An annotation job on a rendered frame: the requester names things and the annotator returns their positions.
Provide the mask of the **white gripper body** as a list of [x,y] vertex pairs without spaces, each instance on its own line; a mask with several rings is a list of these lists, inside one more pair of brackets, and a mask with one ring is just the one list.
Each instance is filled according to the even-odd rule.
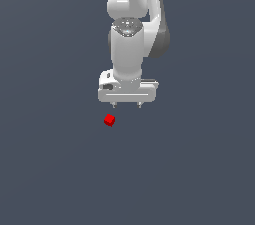
[[119,102],[135,102],[143,104],[152,102],[156,97],[159,82],[155,79],[138,78],[132,82],[118,81],[113,70],[102,71],[99,76],[98,100],[116,104]]

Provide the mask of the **small red cube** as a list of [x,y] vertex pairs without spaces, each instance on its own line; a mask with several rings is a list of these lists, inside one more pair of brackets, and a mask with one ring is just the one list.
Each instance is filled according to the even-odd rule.
[[106,117],[104,118],[104,124],[109,127],[112,127],[114,123],[115,123],[115,118],[112,115],[107,114]]

